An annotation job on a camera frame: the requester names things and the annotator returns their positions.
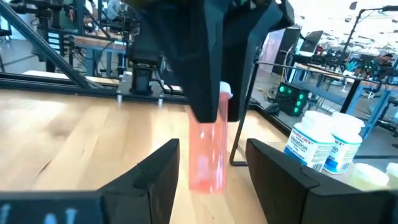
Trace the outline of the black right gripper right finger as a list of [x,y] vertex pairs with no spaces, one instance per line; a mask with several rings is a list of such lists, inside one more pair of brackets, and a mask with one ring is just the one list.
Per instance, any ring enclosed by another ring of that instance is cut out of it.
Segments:
[[362,191],[250,138],[246,160],[268,223],[390,224],[392,192]]

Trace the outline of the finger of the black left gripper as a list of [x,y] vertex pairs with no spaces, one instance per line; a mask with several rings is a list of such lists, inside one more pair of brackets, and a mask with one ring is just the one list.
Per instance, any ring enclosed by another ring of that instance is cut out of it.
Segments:
[[168,60],[199,122],[214,122],[218,109],[224,0],[140,1],[142,18]]
[[225,16],[225,82],[233,97],[228,119],[240,120],[248,92],[256,50],[268,33],[294,25],[288,0],[252,0],[233,7]]

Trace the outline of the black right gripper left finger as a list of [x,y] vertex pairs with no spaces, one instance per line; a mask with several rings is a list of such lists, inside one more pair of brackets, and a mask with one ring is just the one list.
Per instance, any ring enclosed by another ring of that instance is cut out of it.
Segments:
[[169,224],[179,164],[179,140],[170,139],[132,169],[98,189],[104,222]]

